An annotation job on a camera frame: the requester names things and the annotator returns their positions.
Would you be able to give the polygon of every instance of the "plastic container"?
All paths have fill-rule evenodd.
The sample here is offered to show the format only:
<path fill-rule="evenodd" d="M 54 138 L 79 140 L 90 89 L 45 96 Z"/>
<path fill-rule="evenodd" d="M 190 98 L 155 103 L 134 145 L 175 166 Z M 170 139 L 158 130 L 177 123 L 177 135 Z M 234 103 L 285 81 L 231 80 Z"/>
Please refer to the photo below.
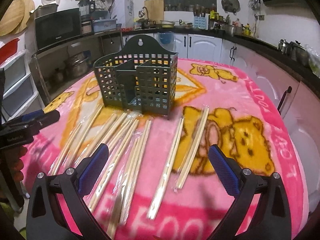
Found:
<path fill-rule="evenodd" d="M 6 93 L 15 83 L 17 83 L 26 74 L 30 73 L 28 62 L 26 60 L 26 50 L 16 53 L 9 57 L 0 66 L 4 68 L 5 83 L 4 93 Z"/>
<path fill-rule="evenodd" d="M 0 48 L 0 65 L 9 57 L 17 53 L 18 50 L 18 41 L 19 38 L 15 38 L 12 41 L 9 41 L 8 43 L 4 44 Z"/>
<path fill-rule="evenodd" d="M 12 93 L 3 99 L 2 108 L 9 117 L 13 116 L 32 97 L 33 87 L 31 79 L 32 76 L 29 75 L 21 85 L 13 89 Z"/>
<path fill-rule="evenodd" d="M 93 32 L 105 32 L 108 30 L 115 30 L 117 27 L 117 19 L 102 19 L 92 21 Z"/>

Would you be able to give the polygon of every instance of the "bowl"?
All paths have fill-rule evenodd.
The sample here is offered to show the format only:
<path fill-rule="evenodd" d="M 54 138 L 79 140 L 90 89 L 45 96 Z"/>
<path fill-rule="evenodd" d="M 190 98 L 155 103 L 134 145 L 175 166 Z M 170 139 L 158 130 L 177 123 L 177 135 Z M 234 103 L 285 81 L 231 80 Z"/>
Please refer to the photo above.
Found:
<path fill-rule="evenodd" d="M 17 53 L 19 38 L 15 38 L 0 48 L 0 65 L 9 57 Z"/>

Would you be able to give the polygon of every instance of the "plastic bag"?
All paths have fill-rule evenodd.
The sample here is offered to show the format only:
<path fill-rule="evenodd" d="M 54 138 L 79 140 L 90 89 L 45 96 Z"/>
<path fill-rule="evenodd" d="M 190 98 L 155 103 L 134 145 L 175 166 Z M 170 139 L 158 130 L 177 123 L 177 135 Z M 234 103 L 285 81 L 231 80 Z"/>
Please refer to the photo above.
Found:
<path fill-rule="evenodd" d="M 309 54 L 309 66 L 312 72 L 320 78 L 320 54 L 309 45 L 305 45 L 304 48 Z"/>

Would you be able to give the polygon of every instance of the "kettle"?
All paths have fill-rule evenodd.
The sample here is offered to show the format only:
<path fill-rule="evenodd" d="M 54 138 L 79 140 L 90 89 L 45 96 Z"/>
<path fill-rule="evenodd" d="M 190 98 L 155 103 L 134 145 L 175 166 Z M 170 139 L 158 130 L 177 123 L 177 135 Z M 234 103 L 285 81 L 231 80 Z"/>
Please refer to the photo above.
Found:
<path fill-rule="evenodd" d="M 90 14 L 96 9 L 96 3 L 93 0 L 80 0 L 78 6 L 82 20 L 90 18 Z"/>
<path fill-rule="evenodd" d="M 281 51 L 282 54 L 288 55 L 290 50 L 289 43 L 286 40 L 280 40 L 278 45 L 278 50 Z"/>

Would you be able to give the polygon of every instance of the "cabinet drawer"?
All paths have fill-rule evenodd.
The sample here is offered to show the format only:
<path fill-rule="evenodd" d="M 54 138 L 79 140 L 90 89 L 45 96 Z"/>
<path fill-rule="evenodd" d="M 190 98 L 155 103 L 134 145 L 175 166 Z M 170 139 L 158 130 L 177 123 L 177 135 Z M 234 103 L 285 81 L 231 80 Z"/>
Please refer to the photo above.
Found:
<path fill-rule="evenodd" d="M 33 79 L 29 74 L 17 85 L 2 101 L 2 113 L 6 120 L 15 113 L 33 96 Z"/>

